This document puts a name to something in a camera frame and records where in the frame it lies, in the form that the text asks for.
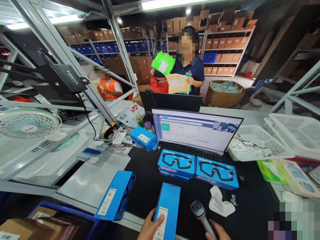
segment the mouse pad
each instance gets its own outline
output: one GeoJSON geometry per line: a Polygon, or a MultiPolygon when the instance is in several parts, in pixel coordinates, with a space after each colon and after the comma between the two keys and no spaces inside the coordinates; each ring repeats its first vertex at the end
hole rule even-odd
{"type": "Polygon", "coordinates": [[[268,220],[272,219],[279,200],[268,182],[263,180],[255,161],[233,162],[228,153],[222,162],[233,165],[246,178],[238,189],[220,188],[223,201],[233,202],[236,211],[223,217],[209,209],[211,184],[190,179],[189,182],[176,180],[159,173],[157,150],[147,152],[134,147],[133,156],[125,171],[137,174],[126,211],[145,219],[157,206],[163,182],[181,187],[176,234],[189,240],[206,239],[205,230],[199,220],[191,213],[190,204],[198,199],[206,209],[206,216],[221,224],[232,240],[268,239],[268,220]]]}

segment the white plastic basket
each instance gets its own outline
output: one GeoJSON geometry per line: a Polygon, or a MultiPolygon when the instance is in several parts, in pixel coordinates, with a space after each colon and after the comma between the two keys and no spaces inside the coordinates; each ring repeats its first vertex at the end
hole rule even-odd
{"type": "Polygon", "coordinates": [[[277,137],[292,149],[296,156],[320,160],[320,122],[314,118],[269,114],[277,137]]]}
{"type": "Polygon", "coordinates": [[[231,144],[228,145],[227,151],[230,157],[234,161],[248,162],[248,161],[257,161],[257,160],[268,160],[268,159],[279,159],[279,158],[293,158],[294,153],[287,147],[285,147],[277,139],[273,138],[266,130],[258,125],[245,125],[240,126],[236,134],[241,133],[254,133],[260,140],[265,142],[265,148],[269,148],[272,151],[270,157],[252,157],[249,159],[241,159],[237,156],[236,151],[231,147],[231,144]]]}

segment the green bag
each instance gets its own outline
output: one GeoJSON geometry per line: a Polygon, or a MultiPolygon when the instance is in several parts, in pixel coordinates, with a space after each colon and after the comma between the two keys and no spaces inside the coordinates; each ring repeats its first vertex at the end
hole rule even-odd
{"type": "Polygon", "coordinates": [[[158,70],[166,76],[171,73],[175,61],[176,60],[169,54],[158,52],[158,54],[151,63],[151,67],[153,67],[154,69],[158,70]]]}

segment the person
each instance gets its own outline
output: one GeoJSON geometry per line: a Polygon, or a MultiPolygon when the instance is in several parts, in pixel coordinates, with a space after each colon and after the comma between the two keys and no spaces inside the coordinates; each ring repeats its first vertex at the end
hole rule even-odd
{"type": "MultiPolygon", "coordinates": [[[[139,233],[139,236],[137,240],[152,240],[153,235],[155,234],[157,228],[163,223],[165,216],[161,214],[159,218],[155,221],[152,222],[152,216],[156,212],[156,209],[152,209],[151,212],[148,214],[146,219],[144,220],[144,223],[142,225],[141,231],[139,233]]],[[[219,236],[219,240],[231,240],[229,235],[226,233],[226,231],[223,229],[223,227],[209,219],[212,227],[216,230],[217,235],[219,236]]],[[[206,238],[207,240],[215,240],[213,236],[211,236],[208,232],[206,232],[206,238]]]]}
{"type": "Polygon", "coordinates": [[[177,41],[179,51],[171,73],[188,76],[187,82],[191,85],[189,95],[199,96],[204,81],[203,61],[198,57],[199,34],[194,27],[187,26],[182,29],[177,41]]]}
{"type": "Polygon", "coordinates": [[[123,95],[122,87],[118,81],[114,80],[110,75],[103,72],[98,66],[94,67],[94,72],[100,78],[98,91],[103,100],[117,99],[123,95]]]}

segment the laptop keyboard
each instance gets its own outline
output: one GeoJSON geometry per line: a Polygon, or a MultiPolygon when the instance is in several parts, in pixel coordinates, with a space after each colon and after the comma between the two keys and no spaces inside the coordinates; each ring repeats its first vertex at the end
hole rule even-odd
{"type": "Polygon", "coordinates": [[[190,155],[194,155],[196,157],[203,157],[208,160],[213,160],[216,162],[220,162],[220,157],[218,154],[215,154],[213,152],[209,152],[206,150],[194,148],[194,147],[188,147],[180,144],[174,144],[174,143],[163,143],[163,148],[167,150],[172,150],[176,152],[186,153],[190,155]]]}

